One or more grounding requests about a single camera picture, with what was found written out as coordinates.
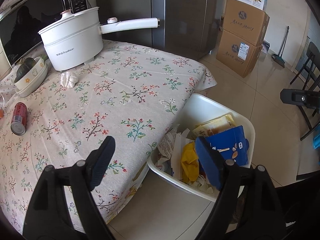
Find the yellow wrapper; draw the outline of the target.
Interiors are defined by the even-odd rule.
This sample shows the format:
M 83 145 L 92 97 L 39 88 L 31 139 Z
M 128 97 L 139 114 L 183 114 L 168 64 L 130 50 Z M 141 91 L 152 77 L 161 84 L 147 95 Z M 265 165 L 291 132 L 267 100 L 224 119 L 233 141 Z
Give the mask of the yellow wrapper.
M 195 182 L 199 177 L 199 158 L 195 151 L 195 142 L 186 144 L 181 153 L 182 181 Z

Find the blue cardboard box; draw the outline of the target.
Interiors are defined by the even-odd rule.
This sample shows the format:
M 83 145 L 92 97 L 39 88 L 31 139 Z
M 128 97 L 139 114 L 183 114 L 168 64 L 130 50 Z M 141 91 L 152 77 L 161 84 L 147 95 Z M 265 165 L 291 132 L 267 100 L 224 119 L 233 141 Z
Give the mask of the blue cardboard box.
M 205 137 L 205 140 L 225 160 L 233 159 L 239 166 L 248 164 L 249 141 L 245 137 L 243 126 L 236 126 Z

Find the white tissue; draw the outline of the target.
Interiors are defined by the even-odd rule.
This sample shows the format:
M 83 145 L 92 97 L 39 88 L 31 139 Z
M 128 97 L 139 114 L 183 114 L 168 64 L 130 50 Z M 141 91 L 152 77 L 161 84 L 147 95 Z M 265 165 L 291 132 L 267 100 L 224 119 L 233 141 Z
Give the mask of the white tissue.
M 74 88 L 78 81 L 78 76 L 71 71 L 66 71 L 60 76 L 60 85 L 69 89 Z

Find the red drink can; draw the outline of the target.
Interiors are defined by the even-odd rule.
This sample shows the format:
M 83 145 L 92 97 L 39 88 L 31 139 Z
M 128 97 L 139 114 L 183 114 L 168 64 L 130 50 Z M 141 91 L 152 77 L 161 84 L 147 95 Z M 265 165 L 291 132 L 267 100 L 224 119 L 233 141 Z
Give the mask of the red drink can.
M 24 103 L 18 102 L 15 105 L 10 128 L 15 135 L 23 135 L 27 126 L 27 107 Z

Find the yellow bread snack bag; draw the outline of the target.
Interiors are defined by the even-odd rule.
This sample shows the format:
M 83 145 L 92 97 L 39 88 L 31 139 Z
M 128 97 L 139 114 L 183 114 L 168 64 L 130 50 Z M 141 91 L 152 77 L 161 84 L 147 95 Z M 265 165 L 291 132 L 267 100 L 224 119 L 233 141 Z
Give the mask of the yellow bread snack bag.
M 216 119 L 209 120 L 205 123 L 200 124 L 195 129 L 192 130 L 192 133 L 199 137 L 210 137 L 217 133 L 226 131 L 230 128 L 236 127 L 236 123 L 231 114 L 226 114 Z

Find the white plastic trash bin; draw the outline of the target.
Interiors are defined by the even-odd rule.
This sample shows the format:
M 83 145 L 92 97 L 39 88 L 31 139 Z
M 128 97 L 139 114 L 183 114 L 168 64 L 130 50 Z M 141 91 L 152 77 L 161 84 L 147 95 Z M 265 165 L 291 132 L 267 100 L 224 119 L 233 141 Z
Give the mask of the white plastic trash bin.
M 192 130 L 201 123 L 207 122 L 209 120 L 219 118 L 223 115 L 231 114 L 237 125 L 241 125 L 244 128 L 244 134 L 246 139 L 249 142 L 249 149 L 247 151 L 248 155 L 248 164 L 245 165 L 246 168 L 251 166 L 254 145 L 255 145 L 255 129 L 252 123 L 245 116 L 233 111 L 232 109 L 211 100 L 200 94 L 193 94 L 190 99 L 187 101 L 185 106 L 182 108 L 180 113 L 177 115 L 177 118 L 174 122 L 174 126 L 178 126 L 178 132 L 183 132 L 185 129 Z M 197 195 L 201 198 L 215 202 L 219 191 L 213 189 L 212 194 L 202 192 L 198 189 L 195 189 L 178 179 L 172 177 L 168 171 L 162 171 L 156 167 L 158 150 L 155 149 L 150 157 L 147 160 L 149 168 L 155 172 L 158 176 L 162 177 L 167 183 L 176 186 L 178 189 L 187 192 L 189 194 Z

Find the black chair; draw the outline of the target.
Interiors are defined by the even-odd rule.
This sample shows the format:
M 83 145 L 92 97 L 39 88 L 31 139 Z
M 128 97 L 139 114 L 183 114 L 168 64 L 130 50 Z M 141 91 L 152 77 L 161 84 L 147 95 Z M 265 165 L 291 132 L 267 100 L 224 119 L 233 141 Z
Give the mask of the black chair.
M 313 42 L 309 42 L 308 48 L 306 50 L 306 56 L 307 59 L 305 61 L 305 63 L 303 64 L 302 68 L 299 70 L 299 72 L 296 74 L 296 76 L 292 79 L 292 81 L 290 82 L 290 84 L 293 84 L 293 82 L 297 79 L 297 77 L 303 72 L 306 71 L 307 72 L 307 78 L 306 81 L 304 82 L 304 86 L 302 90 L 305 90 L 307 87 L 307 84 L 309 82 L 309 80 L 312 78 L 313 76 L 313 72 L 314 70 L 317 68 L 319 69 L 319 49 L 317 48 L 317 46 L 313 43 Z M 308 127 L 308 131 L 300 138 L 300 141 L 303 141 L 306 137 L 308 137 L 312 132 L 314 132 L 316 130 L 316 128 L 319 127 L 319 121 L 317 122 L 317 124 L 315 124 L 314 126 L 311 125 L 311 122 L 306 114 L 306 112 L 304 111 L 302 106 L 298 106 L 298 109 L 300 110 L 305 123 Z

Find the broom and dustpan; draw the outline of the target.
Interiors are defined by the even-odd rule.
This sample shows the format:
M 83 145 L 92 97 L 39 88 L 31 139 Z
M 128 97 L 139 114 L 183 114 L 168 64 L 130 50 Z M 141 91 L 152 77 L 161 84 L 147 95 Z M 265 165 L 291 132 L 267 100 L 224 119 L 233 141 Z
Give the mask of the broom and dustpan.
M 286 45 L 286 42 L 287 42 L 287 37 L 288 37 L 288 34 L 289 34 L 289 29 L 290 29 L 290 27 L 287 26 L 286 31 L 285 31 L 285 35 L 284 35 L 284 38 L 283 38 L 283 41 L 282 41 L 282 43 L 281 43 L 281 46 L 280 46 L 280 49 L 279 49 L 278 53 L 277 53 L 277 54 L 274 53 L 274 54 L 272 55 L 272 60 L 273 60 L 275 63 L 279 64 L 279 65 L 280 65 L 281 67 L 283 67 L 283 68 L 285 67 L 285 61 L 284 61 L 284 59 L 282 58 L 282 56 L 283 56 L 283 52 L 284 52 L 285 45 Z

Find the floral tablecloth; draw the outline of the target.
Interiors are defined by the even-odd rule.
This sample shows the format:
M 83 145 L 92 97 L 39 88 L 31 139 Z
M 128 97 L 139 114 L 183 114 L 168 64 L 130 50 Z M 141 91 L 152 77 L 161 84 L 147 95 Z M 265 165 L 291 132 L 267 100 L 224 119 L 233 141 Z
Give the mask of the floral tablecloth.
M 107 136 L 114 137 L 116 151 L 92 195 L 110 222 L 136 193 L 148 157 L 190 96 L 216 85 L 197 61 L 108 40 L 91 63 L 73 71 L 79 78 L 74 88 L 62 87 L 60 72 L 49 68 L 25 98 L 15 92 L 15 71 L 1 81 L 1 210 L 18 232 L 44 168 L 86 159 Z M 20 136 L 10 128 L 18 102 L 27 107 Z

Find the lower cardboard box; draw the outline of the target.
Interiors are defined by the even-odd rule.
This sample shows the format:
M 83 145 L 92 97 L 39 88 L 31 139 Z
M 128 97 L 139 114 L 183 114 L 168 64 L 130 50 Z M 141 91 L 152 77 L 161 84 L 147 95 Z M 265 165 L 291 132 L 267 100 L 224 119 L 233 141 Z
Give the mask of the lower cardboard box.
M 224 30 L 221 35 L 216 59 L 241 77 L 252 72 L 258 60 L 262 45 L 255 46 Z

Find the upper cardboard box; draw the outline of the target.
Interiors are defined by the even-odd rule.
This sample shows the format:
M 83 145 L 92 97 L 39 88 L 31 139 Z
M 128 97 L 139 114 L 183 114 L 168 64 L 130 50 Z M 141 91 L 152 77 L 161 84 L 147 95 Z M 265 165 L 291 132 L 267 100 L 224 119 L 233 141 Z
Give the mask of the upper cardboard box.
M 226 0 L 223 29 L 255 46 L 262 44 L 269 20 L 268 14 L 256 7 Z

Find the white ceramic bowl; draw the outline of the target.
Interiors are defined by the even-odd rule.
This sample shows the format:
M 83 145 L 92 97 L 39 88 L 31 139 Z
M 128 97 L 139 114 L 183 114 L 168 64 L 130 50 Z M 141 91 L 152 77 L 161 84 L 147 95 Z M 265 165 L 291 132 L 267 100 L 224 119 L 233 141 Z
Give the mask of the white ceramic bowl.
M 26 58 L 16 72 L 14 79 L 16 88 L 22 90 L 30 85 L 32 81 L 35 81 L 44 72 L 45 66 L 46 63 L 40 56 Z

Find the green pumpkin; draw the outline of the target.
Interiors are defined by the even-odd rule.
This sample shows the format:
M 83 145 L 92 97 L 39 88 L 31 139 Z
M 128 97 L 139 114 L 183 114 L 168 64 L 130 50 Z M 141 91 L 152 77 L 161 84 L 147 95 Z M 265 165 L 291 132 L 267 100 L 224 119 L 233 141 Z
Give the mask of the green pumpkin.
M 26 58 L 16 72 L 15 82 L 24 77 L 35 66 L 36 61 L 32 57 Z

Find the white electric cooking pot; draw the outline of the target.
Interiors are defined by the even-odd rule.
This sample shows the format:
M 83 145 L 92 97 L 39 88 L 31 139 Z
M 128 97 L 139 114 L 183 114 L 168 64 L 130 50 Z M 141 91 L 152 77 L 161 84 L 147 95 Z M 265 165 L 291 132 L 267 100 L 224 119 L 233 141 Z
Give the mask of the white electric cooking pot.
M 159 26 L 157 18 L 119 21 L 112 17 L 106 24 L 100 24 L 98 10 L 98 7 L 93 7 L 75 14 L 66 10 L 61 13 L 60 20 L 39 31 L 55 70 L 62 72 L 91 62 L 104 47 L 103 34 Z

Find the grey refrigerator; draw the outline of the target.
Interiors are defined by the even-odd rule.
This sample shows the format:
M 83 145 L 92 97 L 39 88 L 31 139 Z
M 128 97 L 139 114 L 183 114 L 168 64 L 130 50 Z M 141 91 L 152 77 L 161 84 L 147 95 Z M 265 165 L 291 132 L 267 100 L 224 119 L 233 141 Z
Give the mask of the grey refrigerator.
M 224 0 L 95 0 L 102 24 L 155 17 L 159 27 L 120 31 L 104 39 L 157 48 L 198 60 L 216 46 Z

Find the black microwave oven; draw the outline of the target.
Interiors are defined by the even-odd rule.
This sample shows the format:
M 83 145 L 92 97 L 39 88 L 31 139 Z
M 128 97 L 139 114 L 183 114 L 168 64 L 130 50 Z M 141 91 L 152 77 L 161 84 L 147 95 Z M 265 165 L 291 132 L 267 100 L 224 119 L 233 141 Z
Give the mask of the black microwave oven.
M 42 42 L 38 32 L 61 19 L 61 13 L 86 10 L 87 0 L 22 0 L 1 14 L 1 44 L 10 65 Z

